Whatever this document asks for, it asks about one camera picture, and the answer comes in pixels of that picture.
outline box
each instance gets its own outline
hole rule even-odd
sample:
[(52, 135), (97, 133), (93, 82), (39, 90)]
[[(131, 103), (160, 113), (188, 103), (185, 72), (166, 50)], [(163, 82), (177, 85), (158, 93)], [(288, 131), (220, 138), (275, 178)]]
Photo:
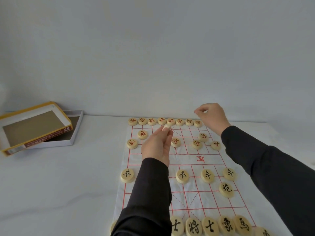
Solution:
[(54, 102), (0, 116), (0, 150), (10, 156), (73, 129)]
[(72, 146), (76, 138), (77, 132), (79, 131), (81, 121), (83, 119), (83, 110), (64, 111), (64, 113), (70, 119), (73, 126), (73, 130), (68, 131), (62, 135), (56, 136), (55, 138), (49, 139), (43, 143), (31, 146), (27, 149)]

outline person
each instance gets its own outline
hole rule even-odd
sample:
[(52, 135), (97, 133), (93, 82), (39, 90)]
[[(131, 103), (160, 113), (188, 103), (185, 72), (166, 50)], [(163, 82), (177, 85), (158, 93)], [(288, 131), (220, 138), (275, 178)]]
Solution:
[[(313, 235), (315, 171), (232, 126), (217, 103), (201, 105), (195, 114), (221, 136), (227, 155), (250, 175), (291, 233)], [(160, 127), (143, 144), (139, 174), (112, 236), (171, 235), (168, 154), (172, 134), (168, 128)]]

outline round wooden piece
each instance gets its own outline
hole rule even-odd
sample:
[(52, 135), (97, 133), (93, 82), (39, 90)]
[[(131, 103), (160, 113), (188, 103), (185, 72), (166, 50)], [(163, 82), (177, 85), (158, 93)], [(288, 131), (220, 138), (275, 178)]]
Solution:
[(227, 216), (220, 216), (218, 225), (223, 235), (232, 235), (235, 233), (235, 225), (231, 218)]
[(192, 126), (192, 125), (194, 125), (194, 120), (192, 120), (192, 119), (190, 119), (190, 118), (187, 118), (187, 119), (185, 120), (185, 123), (186, 123), (187, 126)]
[(236, 173), (232, 168), (224, 168), (223, 176), (229, 181), (234, 181), (236, 179)]
[(218, 141), (211, 142), (210, 146), (214, 150), (221, 150), (221, 143)]
[(177, 126), (183, 126), (185, 124), (185, 121), (181, 118), (176, 119), (175, 122)]
[(147, 123), (147, 119), (146, 118), (139, 118), (138, 122), (140, 125), (145, 125)]
[(138, 138), (143, 140), (143, 139), (146, 139), (148, 137), (148, 132), (145, 131), (145, 130), (140, 130), (138, 132)]
[(219, 226), (218, 223), (210, 217), (206, 217), (202, 220), (202, 229), (207, 236), (219, 236)]
[(116, 223), (117, 223), (117, 220), (115, 220), (115, 221), (112, 223), (112, 226), (111, 226), (111, 228), (110, 228), (110, 230), (109, 230), (109, 233), (110, 233), (110, 234), (113, 232), (113, 229), (114, 229)]
[(198, 219), (188, 218), (185, 226), (187, 236), (202, 235), (202, 224)]
[(160, 125), (164, 125), (166, 123), (166, 119), (165, 118), (158, 118), (158, 123)]
[(168, 118), (166, 121), (167, 125), (173, 126), (175, 124), (174, 118)]
[(136, 118), (129, 118), (128, 119), (128, 124), (130, 125), (130, 126), (134, 126), (134, 125), (137, 125), (137, 119)]
[(202, 121), (201, 120), (195, 120), (194, 125), (195, 125), (195, 127), (202, 127)]
[(127, 141), (127, 146), (129, 149), (135, 149), (138, 146), (138, 142), (136, 139), (131, 138)]
[(134, 181), (134, 171), (130, 168), (126, 168), (121, 172), (120, 178), (124, 183), (130, 183)]
[(251, 235), (252, 234), (252, 226), (248, 219), (246, 219), (242, 215), (235, 215), (233, 218), (236, 232), (240, 235)]
[(176, 172), (176, 179), (179, 183), (186, 183), (189, 180), (189, 174), (185, 170), (178, 170)]
[(205, 133), (200, 133), (199, 136), (198, 136), (198, 139), (201, 141), (201, 142), (207, 142), (209, 140), (209, 137), (207, 134)]
[(263, 227), (256, 227), (254, 229), (254, 235), (255, 236), (272, 236), (271, 232), (266, 230)]
[(184, 224), (181, 218), (177, 216), (172, 216), (172, 236), (180, 236), (184, 233)]
[(222, 182), (219, 185), (219, 191), (224, 197), (231, 198), (234, 196), (234, 190), (229, 183)]
[(153, 126), (153, 125), (156, 124), (156, 120), (155, 120), (154, 118), (149, 118), (149, 119), (148, 119), (148, 124), (149, 124), (150, 126)]
[(173, 147), (179, 147), (179, 146), (180, 146), (180, 139), (178, 139), (178, 138), (172, 138), (171, 145), (172, 145)]
[(193, 140), (191, 146), (198, 150), (202, 147), (202, 143), (200, 142), (200, 140)]
[(215, 175), (209, 169), (204, 169), (201, 171), (201, 179), (206, 183), (212, 183), (215, 180)]

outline black sleeve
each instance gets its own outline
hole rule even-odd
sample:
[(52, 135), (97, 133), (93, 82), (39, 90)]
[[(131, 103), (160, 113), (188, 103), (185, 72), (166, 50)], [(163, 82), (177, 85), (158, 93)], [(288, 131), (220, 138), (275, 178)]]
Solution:
[(154, 158), (144, 159), (111, 235), (171, 235), (171, 201), (167, 166)]
[(222, 133), (226, 153), (250, 175), (293, 235), (313, 235), (315, 171), (235, 126)]

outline person's right hand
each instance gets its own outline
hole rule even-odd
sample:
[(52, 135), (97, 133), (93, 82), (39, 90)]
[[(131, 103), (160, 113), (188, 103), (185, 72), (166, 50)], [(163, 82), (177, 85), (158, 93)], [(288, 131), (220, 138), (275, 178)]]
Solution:
[(217, 103), (206, 103), (194, 111), (203, 123), (221, 136), (222, 132), (231, 124), (227, 120), (223, 108)]

